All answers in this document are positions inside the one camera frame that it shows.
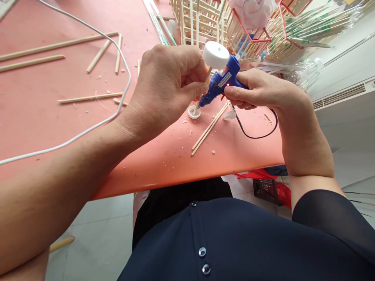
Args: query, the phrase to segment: hand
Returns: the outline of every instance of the hand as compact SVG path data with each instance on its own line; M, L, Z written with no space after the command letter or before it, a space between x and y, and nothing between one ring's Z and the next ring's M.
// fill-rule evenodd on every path
M207 71L198 47L153 47L142 56L132 99L117 122L142 142L150 141L208 91L204 83Z
M237 105L238 108L249 110L257 106L267 106L278 111L292 109L301 103L311 104L310 98L302 89L261 70L240 72L237 79L249 90L228 86L225 87L224 93L232 105Z

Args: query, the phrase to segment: air vent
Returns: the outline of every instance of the air vent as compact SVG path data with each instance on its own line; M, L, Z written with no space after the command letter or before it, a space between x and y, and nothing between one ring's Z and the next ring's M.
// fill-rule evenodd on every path
M318 100L313 103L314 110L323 107L323 100Z
M354 87L351 87L347 90L338 92L337 94L334 94L334 95L328 96L324 99L315 101L313 103L314 110L316 110L318 108L321 108L321 107L324 107L326 105L330 105L332 103L344 100L344 99L349 98L351 96L358 95L358 94L363 93L363 92L366 92L366 87L365 87L364 83L361 83L361 84L356 85Z
M363 92L366 92L366 87L362 83L362 84L356 85L354 87L351 87L347 90L344 90L342 92L339 92L337 94L334 94L333 96L329 96L329 97L323 99L323 104L329 105L329 104L344 100L346 98L349 98L351 96L358 95L358 94L363 93Z

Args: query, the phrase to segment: left hand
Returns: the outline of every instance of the left hand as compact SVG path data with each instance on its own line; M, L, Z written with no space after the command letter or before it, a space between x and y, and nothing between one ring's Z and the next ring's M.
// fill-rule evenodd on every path
M198 47L153 47L142 56L132 99L117 122L141 142L152 140L208 91L204 83L207 71Z

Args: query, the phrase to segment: pink table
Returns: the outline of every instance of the pink table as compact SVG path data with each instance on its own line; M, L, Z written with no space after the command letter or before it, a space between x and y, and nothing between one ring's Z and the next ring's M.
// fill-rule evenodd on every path
M124 40L122 51L133 77L126 101L137 82L137 60L143 52L159 44L159 38L142 1L56 1L60 7L103 32L118 31ZM166 2L157 3L163 16L172 16ZM94 35L72 19L37 1L19 0L0 23L0 54L44 46ZM0 66L63 54L65 60L0 74L0 159L56 146L101 120L117 105L111 99L59 105L57 99L119 92L128 73L115 75L116 48L110 46L91 74L86 68L105 40L92 41L27 57L0 62ZM279 165L284 162L279 128L264 139L249 139L238 123L220 119L194 157L191 148L219 112L219 99L202 108L198 120L181 118L153 141L130 154L109 175L95 199L155 189L189 181ZM264 112L238 110L245 131L252 136L272 129ZM45 155L0 167L0 180L51 157Z

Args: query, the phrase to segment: white cable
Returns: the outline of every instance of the white cable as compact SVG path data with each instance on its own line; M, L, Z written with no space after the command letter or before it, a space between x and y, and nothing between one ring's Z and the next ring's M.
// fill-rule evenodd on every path
M120 47L116 44L115 41L113 41L110 37L108 37L107 35L105 35L103 32L97 30L96 28L92 27L91 25L85 23L84 21L80 20L79 18L75 17L75 16L72 16L71 14L67 13L67 12L64 12L63 10L60 10L42 0L38 0L40 3L42 3L43 5L51 8L52 10L55 10L61 14L64 14L68 17L71 17L72 19L82 23L83 25L87 26L88 28L91 28L93 31L96 31L97 33L99 33L100 35L104 36L105 38L107 38L109 41L111 41L115 46L116 48L119 50L120 52L120 55L121 55L121 58L123 60L123 62L125 63L125 67L126 67L126 70L128 71L129 73L129 81L125 87L125 90L121 96L121 101L120 101L120 104L115 112L115 114L113 114L111 117L107 118L106 120L103 120L102 122L92 126L91 128L87 129L86 131L83 131L82 133L80 133L79 135L76 135L75 137L71 138L70 140L64 142L63 144L60 144L58 146L55 146L55 147L52 147L52 148L48 148L48 149L44 149L44 150L40 150L40 151L36 151L36 152L31 152L31 153L28 153L28 154L24 154L24 155L20 155L20 156L16 156L16 157L12 157L12 158L8 158L8 159L4 159L4 160L1 160L0 161L0 165L3 165L3 164L6 164L6 163L10 163L10 162L13 162L13 161L17 161L17 160L21 160L21 159L24 159L24 158L28 158L28 157L32 157L32 156L36 156L36 155L40 155L40 154L43 154L43 153L47 153L47 152L51 152L51 151L54 151L54 150L57 150L57 149L60 149L60 148L63 148L65 146L67 146L68 144L71 144L73 141L79 139L80 137L84 136L85 134L87 134L88 132L91 132L93 129L96 129L97 127L111 121L112 119L114 119L119 113L120 113L120 110L121 110L121 107L122 107L122 103L124 102L124 99L125 99L125 95L126 95L126 92L128 91L129 89L129 86L130 86L130 82L132 80L132 75L130 74L130 70L129 70L129 67L128 65L126 64L126 60L125 60L125 57L124 55L122 54L121 52L121 49Z

